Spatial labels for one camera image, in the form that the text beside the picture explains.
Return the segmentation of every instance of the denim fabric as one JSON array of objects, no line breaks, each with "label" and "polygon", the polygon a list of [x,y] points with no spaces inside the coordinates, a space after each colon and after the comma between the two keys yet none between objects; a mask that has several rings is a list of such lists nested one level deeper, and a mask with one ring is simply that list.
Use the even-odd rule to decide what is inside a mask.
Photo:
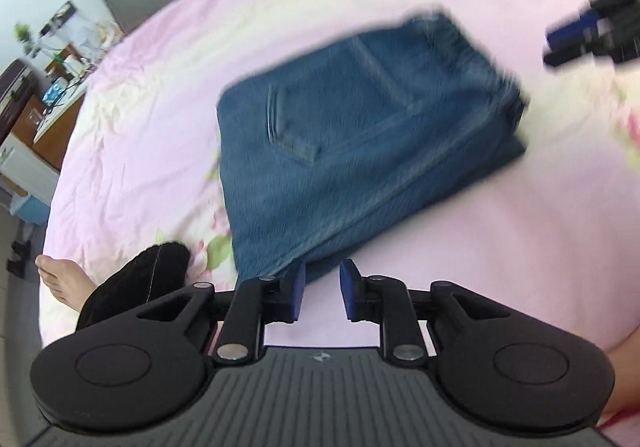
[{"label": "denim fabric", "polygon": [[238,282],[294,259],[313,279],[524,151],[524,109],[444,14],[348,37],[249,77],[218,105]]}]

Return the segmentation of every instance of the gray ribbed surface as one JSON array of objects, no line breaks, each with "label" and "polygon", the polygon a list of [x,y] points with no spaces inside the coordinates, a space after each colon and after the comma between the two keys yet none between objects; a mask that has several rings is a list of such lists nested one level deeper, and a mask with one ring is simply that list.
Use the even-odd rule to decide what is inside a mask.
[{"label": "gray ribbed surface", "polygon": [[36,447],[603,447],[594,430],[509,438],[460,418],[428,377],[377,351],[269,348],[258,364],[221,370],[183,415],[114,438],[50,429]]}]

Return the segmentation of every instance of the floor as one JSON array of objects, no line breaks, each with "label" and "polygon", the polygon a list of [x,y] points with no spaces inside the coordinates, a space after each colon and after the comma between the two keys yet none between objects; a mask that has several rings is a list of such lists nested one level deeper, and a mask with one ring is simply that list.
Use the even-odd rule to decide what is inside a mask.
[{"label": "floor", "polygon": [[[24,279],[14,275],[8,278],[5,362],[9,374],[8,398],[18,445],[24,445],[33,438],[43,425],[31,394],[29,372],[31,363],[42,348],[38,330],[39,278],[33,258],[42,252],[45,233],[46,227],[36,227],[31,234],[32,260],[27,263]],[[21,225],[18,234],[20,237],[27,237],[30,230]]]}]

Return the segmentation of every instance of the bare foot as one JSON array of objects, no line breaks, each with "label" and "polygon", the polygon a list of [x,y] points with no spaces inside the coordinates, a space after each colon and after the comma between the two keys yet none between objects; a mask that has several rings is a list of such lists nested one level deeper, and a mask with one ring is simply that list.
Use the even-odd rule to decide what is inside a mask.
[{"label": "bare foot", "polygon": [[53,259],[48,255],[36,257],[38,273],[53,297],[76,312],[94,292],[95,284],[80,266],[69,259]]},{"label": "bare foot", "polygon": [[640,407],[640,328],[609,352],[616,382],[600,423],[625,409]]}]

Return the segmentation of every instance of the pink floral bed sheet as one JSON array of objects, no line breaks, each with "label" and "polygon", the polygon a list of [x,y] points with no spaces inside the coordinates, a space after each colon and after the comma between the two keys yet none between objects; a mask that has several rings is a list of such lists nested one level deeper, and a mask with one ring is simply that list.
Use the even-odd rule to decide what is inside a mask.
[{"label": "pink floral bed sheet", "polygon": [[[333,38],[441,5],[517,74],[531,97],[516,166],[421,212],[354,255],[364,274],[416,288],[450,279],[611,347],[640,323],[640,76],[591,62],[542,68],[545,28],[585,0],[179,0],[92,77],[51,207],[45,253],[96,283],[169,239],[192,252],[188,282],[232,289],[218,176],[216,102],[227,85]],[[45,345],[78,315],[40,291]],[[270,343],[376,344],[344,317],[336,273],[307,287],[301,321]],[[640,421],[609,433],[637,445]]]}]

